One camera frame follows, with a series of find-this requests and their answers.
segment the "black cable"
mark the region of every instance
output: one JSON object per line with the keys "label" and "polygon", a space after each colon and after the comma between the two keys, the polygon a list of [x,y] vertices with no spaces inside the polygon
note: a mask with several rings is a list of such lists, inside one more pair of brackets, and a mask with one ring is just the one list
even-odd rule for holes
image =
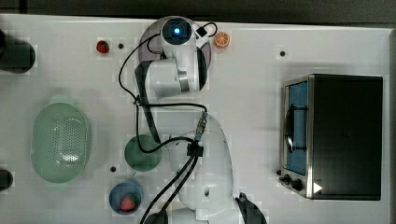
{"label": "black cable", "polygon": [[218,32],[218,26],[214,22],[208,22],[207,24],[203,25],[202,27],[206,27],[207,25],[213,25],[215,26],[215,32],[212,35],[209,35],[209,37],[214,36]]}
{"label": "black cable", "polygon": [[161,196],[163,196],[165,194],[165,192],[172,187],[173,184],[175,184],[175,182],[180,178],[180,176],[184,173],[184,171],[186,171],[187,167],[189,167],[189,165],[192,162],[192,159],[194,159],[193,156],[191,156],[189,158],[189,160],[183,165],[183,167],[178,171],[178,173],[175,175],[175,177],[171,180],[171,182],[169,182],[165,188],[163,188],[163,190],[161,190],[160,193],[157,194],[157,196],[154,198],[154,200],[149,204],[148,209],[146,210],[145,214],[143,215],[140,223],[143,224],[143,222],[146,220],[149,211],[151,210],[152,206],[154,206],[154,204],[161,198]]}
{"label": "black cable", "polygon": [[161,212],[166,210],[168,205],[174,200],[174,198],[176,197],[178,192],[181,190],[181,188],[183,188],[183,185],[186,183],[187,179],[189,179],[189,177],[190,177],[192,171],[194,170],[195,165],[197,164],[197,162],[198,162],[198,157],[195,157],[194,158],[194,162],[192,163],[192,166],[190,167],[189,171],[186,173],[184,178],[181,180],[180,184],[177,186],[175,191],[172,193],[172,196],[168,199],[168,201],[166,201],[166,204],[163,205],[163,208],[161,209]]}
{"label": "black cable", "polygon": [[151,40],[152,39],[154,39],[154,38],[151,38],[149,41],[148,41],[148,43],[147,43],[147,49],[148,49],[148,51],[150,51],[151,53],[153,53],[153,54],[162,54],[161,52],[159,52],[159,51],[152,51],[151,50],[151,48],[149,47],[149,43],[151,43]]}
{"label": "black cable", "polygon": [[149,105],[142,105],[148,107],[163,107],[163,106],[180,106],[180,105],[189,105],[189,106],[196,106],[201,107],[205,112],[207,112],[207,108],[204,105],[198,105],[193,103],[177,103],[177,104],[149,104]]}
{"label": "black cable", "polygon": [[155,36],[160,35],[160,34],[156,34],[156,35],[152,35],[151,37],[145,39],[144,41],[142,41],[136,48],[134,48],[134,50],[132,50],[132,52],[128,55],[128,57],[126,57],[125,61],[123,62],[121,69],[120,69],[120,73],[119,73],[119,83],[120,86],[122,87],[123,90],[125,90],[126,92],[128,92],[130,95],[132,95],[132,97],[134,98],[134,100],[136,101],[136,96],[134,96],[134,94],[129,91],[128,89],[126,89],[121,82],[121,75],[122,75],[122,70],[125,66],[125,64],[128,62],[129,58],[131,58],[131,56],[134,54],[134,52],[139,49],[140,47],[142,47],[142,45],[144,45],[146,42],[150,41],[150,39],[154,38]]}
{"label": "black cable", "polygon": [[143,152],[143,153],[147,153],[147,154],[155,152],[155,151],[158,151],[158,150],[161,149],[161,147],[163,147],[166,144],[169,144],[171,142],[174,142],[174,141],[180,141],[181,140],[181,141],[188,141],[190,143],[194,142],[194,140],[190,139],[189,137],[180,136],[180,137],[170,138],[170,139],[164,141],[163,143],[161,143],[159,146],[157,146],[157,147],[155,147],[155,148],[153,148],[151,150],[143,149],[142,144],[140,143],[140,137],[139,137],[139,106],[137,104],[136,104],[136,138],[137,138],[137,145],[139,146],[140,151]]}

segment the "white table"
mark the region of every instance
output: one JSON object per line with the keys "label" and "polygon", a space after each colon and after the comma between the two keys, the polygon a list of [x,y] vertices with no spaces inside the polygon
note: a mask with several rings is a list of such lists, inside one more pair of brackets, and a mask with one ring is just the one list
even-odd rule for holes
{"label": "white table", "polygon": [[[124,146],[134,136],[134,107],[120,89],[117,74],[152,22],[0,15],[0,28],[26,38],[37,55],[29,74],[0,76],[0,167],[15,177],[13,187],[0,193],[0,223],[137,223],[142,209],[172,178],[165,150],[155,170],[134,176],[146,194],[142,209],[123,217],[108,205],[112,187],[134,173],[123,158]],[[223,126],[233,159],[235,195],[245,192],[270,224],[389,223],[389,30],[218,25],[231,35],[231,46],[213,50],[205,88],[185,100],[208,105]],[[106,56],[95,51],[100,39],[110,43]],[[126,48],[118,49],[120,42]],[[282,50],[285,57],[279,56]],[[136,58],[128,63],[125,79],[132,89]],[[380,202],[308,201],[277,182],[280,87],[285,80],[312,73],[383,76]],[[41,179],[30,162],[35,116],[54,94],[73,97],[93,127],[92,155],[85,170],[61,186]],[[113,165],[116,173],[109,171]]]}

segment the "orange fruit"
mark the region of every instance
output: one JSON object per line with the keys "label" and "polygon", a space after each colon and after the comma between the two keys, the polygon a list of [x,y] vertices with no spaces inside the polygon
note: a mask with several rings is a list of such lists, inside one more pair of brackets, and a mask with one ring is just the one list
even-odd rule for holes
{"label": "orange fruit", "polygon": [[230,36],[229,35],[227,35],[224,32],[218,32],[215,35],[216,47],[218,47],[219,49],[224,49],[225,47],[228,46],[228,44],[230,44]]}

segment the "red fruit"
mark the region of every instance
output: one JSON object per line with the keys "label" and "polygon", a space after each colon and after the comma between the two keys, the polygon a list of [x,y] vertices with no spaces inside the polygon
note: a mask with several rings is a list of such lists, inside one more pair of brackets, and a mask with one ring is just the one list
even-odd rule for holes
{"label": "red fruit", "polygon": [[137,199],[133,194],[128,194],[122,198],[120,210],[122,212],[130,212],[137,206]]}
{"label": "red fruit", "polygon": [[96,50],[101,53],[108,53],[108,51],[110,50],[110,47],[108,46],[106,41],[101,40],[96,45]]}

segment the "green colander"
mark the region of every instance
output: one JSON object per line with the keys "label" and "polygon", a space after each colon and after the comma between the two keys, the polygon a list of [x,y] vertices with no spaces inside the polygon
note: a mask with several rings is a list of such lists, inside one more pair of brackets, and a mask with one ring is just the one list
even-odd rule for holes
{"label": "green colander", "polygon": [[35,118],[31,160],[50,183],[65,183],[84,169],[90,154],[89,124],[67,97],[53,97]]}

